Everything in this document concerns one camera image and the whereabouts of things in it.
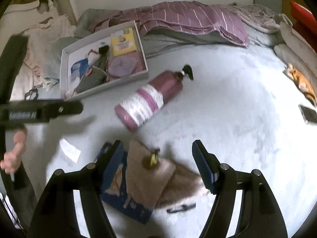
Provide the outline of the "person's left hand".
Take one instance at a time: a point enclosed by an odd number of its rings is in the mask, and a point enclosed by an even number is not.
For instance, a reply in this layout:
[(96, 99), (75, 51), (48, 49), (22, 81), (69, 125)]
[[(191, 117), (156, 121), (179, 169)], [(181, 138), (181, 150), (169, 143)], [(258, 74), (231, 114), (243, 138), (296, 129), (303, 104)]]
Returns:
[(13, 136), (14, 148), (6, 151), (1, 160), (1, 169), (6, 174), (14, 174), (21, 166), (22, 156), (26, 150), (27, 130), (20, 129)]

